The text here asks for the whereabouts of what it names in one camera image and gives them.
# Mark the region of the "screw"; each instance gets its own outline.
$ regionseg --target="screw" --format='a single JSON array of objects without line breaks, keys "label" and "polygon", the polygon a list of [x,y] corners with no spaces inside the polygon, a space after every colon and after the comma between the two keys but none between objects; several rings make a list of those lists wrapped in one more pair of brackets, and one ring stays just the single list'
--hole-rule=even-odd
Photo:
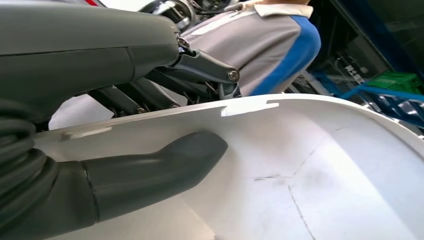
[{"label": "screw", "polygon": [[135,109],[135,112],[137,113],[137,114],[144,114],[145,112],[147,112],[144,108],[142,108],[142,107],[137,107],[136,109]]},{"label": "screw", "polygon": [[183,47],[186,47],[186,48],[190,48],[190,44],[189,44],[189,42],[188,41],[186,41],[184,38],[182,38],[182,37],[179,37],[179,38],[177,38],[176,39],[176,41],[177,41],[177,43],[179,44],[179,45],[181,45],[181,46],[183,46]]},{"label": "screw", "polygon": [[231,70],[231,71],[229,71],[228,72],[228,78],[230,80],[232,80],[233,82],[239,81],[239,78],[240,78],[239,71],[237,71],[237,70]]}]

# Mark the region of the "green crate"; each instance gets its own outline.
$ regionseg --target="green crate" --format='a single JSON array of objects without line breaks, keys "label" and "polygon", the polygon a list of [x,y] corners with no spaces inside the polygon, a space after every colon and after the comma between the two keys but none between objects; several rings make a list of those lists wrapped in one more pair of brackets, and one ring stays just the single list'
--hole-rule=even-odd
[{"label": "green crate", "polygon": [[414,73],[385,72],[368,81],[367,86],[411,94],[424,94],[424,84]]}]

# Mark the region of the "gray uniform shirt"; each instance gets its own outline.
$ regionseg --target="gray uniform shirt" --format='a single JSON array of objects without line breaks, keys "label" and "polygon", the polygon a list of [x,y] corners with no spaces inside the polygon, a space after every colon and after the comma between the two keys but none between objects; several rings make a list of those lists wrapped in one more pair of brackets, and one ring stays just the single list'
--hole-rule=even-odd
[{"label": "gray uniform shirt", "polygon": [[256,4],[226,12],[183,33],[192,49],[240,70],[243,96],[282,91],[317,56],[321,41],[309,22],[313,8]]}]

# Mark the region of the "blue metal frame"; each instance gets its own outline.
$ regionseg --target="blue metal frame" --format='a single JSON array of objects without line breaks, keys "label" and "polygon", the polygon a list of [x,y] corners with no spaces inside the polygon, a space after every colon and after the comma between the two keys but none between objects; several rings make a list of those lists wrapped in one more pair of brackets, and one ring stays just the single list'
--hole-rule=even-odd
[{"label": "blue metal frame", "polygon": [[[340,98],[348,100],[354,95],[360,95],[376,112],[424,128],[423,95],[387,90],[362,84],[340,96]],[[414,114],[406,112],[406,109],[400,106],[406,103],[412,107]]]}]

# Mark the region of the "black corrugated hose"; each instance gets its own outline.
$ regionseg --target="black corrugated hose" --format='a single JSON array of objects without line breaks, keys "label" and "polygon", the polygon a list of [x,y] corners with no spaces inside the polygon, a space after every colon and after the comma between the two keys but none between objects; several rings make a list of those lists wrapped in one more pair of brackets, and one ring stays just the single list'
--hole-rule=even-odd
[{"label": "black corrugated hose", "polygon": [[31,111],[0,99],[0,236],[44,200],[58,164],[34,147]]}]

